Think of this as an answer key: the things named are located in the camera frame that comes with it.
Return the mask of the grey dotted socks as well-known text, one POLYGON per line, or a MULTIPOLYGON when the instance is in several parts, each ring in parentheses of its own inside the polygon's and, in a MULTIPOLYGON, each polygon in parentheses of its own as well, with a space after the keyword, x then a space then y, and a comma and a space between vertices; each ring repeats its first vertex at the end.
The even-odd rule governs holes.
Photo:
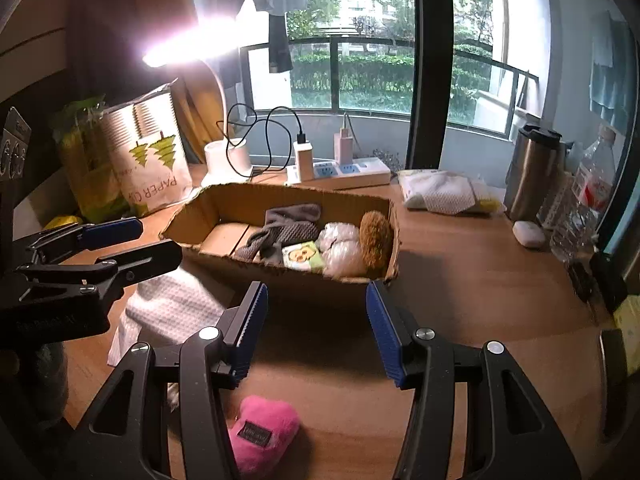
POLYGON ((250 262, 255 258, 270 266, 282 266, 282 248, 316 240, 322 209, 318 204, 298 204, 268 209, 262 228, 253 233, 233 257, 250 262))

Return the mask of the cartoon bear tissue pack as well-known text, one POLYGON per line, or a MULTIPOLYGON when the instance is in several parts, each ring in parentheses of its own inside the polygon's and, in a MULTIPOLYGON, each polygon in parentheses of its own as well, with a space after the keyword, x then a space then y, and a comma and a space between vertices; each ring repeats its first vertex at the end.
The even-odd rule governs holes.
POLYGON ((322 273, 324 270, 321 252, 313 240, 283 247, 282 261, 286 268, 296 271, 322 273))

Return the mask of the brown fuzzy plush toy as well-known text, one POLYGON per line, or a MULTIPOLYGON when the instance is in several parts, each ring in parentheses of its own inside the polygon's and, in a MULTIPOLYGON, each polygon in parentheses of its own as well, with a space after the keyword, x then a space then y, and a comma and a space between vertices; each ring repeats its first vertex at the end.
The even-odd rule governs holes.
POLYGON ((379 211, 367 211, 361 218, 359 244, 364 265, 372 271, 386 268, 393 249, 393 230, 379 211))

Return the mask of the white bubble wrap bundle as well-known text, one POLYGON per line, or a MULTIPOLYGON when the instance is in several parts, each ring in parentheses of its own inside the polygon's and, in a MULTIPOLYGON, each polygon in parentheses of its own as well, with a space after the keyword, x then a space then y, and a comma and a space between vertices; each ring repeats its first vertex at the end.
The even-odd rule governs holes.
POLYGON ((331 278, 363 278, 367 274, 359 243, 359 229, 350 223, 330 222, 316 240, 323 274, 331 278))

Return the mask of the paper cup package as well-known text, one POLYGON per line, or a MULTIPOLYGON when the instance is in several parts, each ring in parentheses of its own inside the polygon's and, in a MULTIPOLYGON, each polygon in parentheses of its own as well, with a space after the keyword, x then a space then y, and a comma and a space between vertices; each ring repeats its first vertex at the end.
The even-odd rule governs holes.
POLYGON ((187 200, 193 182, 171 85, 104 110, 100 125, 115 177, 138 217, 187 200))

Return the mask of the pink plush heart toy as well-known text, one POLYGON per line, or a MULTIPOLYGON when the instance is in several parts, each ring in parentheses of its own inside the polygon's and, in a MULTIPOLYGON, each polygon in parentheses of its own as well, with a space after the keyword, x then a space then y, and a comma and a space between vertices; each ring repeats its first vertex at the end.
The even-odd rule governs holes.
POLYGON ((299 416, 291 404, 262 396, 244 398, 229 429, 240 477, 267 477, 293 442, 299 427, 299 416))

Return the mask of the white desk lamp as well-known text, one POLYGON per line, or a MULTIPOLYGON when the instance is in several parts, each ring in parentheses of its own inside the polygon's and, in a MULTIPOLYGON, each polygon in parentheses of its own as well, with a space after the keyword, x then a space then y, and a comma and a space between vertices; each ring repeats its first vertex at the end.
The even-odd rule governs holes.
POLYGON ((216 63, 235 53, 241 36, 235 18, 213 14, 149 44, 145 65, 166 70, 178 127, 192 159, 206 164, 206 146, 228 132, 228 108, 216 63))

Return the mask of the yellow tissue pack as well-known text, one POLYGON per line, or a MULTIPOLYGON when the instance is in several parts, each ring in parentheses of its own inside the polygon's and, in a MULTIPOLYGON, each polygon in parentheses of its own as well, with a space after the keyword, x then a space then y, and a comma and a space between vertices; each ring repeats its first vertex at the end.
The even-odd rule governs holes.
POLYGON ((627 373, 631 376, 640 370, 640 297, 629 295, 613 316, 616 327, 622 332, 627 373))

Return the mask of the white ribbed container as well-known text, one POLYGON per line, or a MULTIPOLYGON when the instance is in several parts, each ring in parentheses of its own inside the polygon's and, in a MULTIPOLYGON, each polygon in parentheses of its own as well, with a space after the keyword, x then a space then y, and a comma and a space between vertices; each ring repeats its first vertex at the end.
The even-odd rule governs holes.
POLYGON ((570 188, 574 176, 568 171, 558 172, 551 183, 549 191, 537 212, 539 224, 548 231, 553 231, 559 221, 564 196, 570 188))

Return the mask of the folded white cloth pack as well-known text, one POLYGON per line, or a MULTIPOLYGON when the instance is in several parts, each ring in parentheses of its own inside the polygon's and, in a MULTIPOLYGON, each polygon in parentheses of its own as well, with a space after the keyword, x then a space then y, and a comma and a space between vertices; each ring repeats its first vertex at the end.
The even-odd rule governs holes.
POLYGON ((432 214, 500 214, 500 188, 492 188, 482 178, 437 169, 401 170, 397 174, 404 205, 409 210, 432 214))

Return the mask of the clear water bottle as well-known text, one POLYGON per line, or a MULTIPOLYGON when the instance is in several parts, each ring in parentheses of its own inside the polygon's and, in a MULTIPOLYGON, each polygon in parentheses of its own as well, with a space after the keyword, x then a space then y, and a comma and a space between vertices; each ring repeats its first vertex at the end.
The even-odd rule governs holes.
POLYGON ((597 140, 585 150, 567 190, 562 214, 550 240, 555 258, 569 263, 590 243, 600 215, 608 206, 615 177, 616 132, 600 125, 597 140))

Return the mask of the white plug adapter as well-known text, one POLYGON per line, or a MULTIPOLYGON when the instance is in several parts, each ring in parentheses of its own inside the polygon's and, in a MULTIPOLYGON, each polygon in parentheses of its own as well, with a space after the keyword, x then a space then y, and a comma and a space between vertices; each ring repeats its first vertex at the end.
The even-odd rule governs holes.
POLYGON ((348 166, 352 164, 352 146, 354 137, 348 127, 342 127, 334 136, 334 159, 338 166, 348 166))

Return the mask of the white power strip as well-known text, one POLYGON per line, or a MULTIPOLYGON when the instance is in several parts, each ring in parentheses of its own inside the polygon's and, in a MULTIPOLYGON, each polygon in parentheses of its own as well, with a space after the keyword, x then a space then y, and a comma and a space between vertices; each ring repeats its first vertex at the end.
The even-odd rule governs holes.
POLYGON ((315 162, 312 165, 314 176, 302 181, 295 166, 286 168, 287 186, 302 188, 321 188, 322 190, 341 191, 351 188, 370 188, 389 185, 392 172, 377 157, 357 158, 350 165, 340 166, 335 160, 315 162))

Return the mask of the hanging blue towel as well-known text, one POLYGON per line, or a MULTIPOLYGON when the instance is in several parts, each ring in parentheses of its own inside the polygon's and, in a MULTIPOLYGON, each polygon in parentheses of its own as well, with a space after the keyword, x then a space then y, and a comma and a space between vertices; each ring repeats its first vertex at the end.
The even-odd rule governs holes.
POLYGON ((591 20, 590 110, 620 134, 636 111, 637 55, 631 29, 603 11, 591 20))

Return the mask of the black balcony railing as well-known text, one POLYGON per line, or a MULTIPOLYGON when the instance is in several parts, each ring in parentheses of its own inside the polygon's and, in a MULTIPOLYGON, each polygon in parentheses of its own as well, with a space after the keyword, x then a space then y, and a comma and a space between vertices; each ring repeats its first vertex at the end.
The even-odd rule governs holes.
MULTIPOLYGON (((269 69, 269 47, 241 49, 244 99, 256 110, 282 102, 306 112, 408 118, 414 90, 414 44, 363 36, 290 42, 293 67, 269 69)), ((491 58, 478 47, 454 50, 449 127, 510 139, 537 111, 539 78, 491 58)))

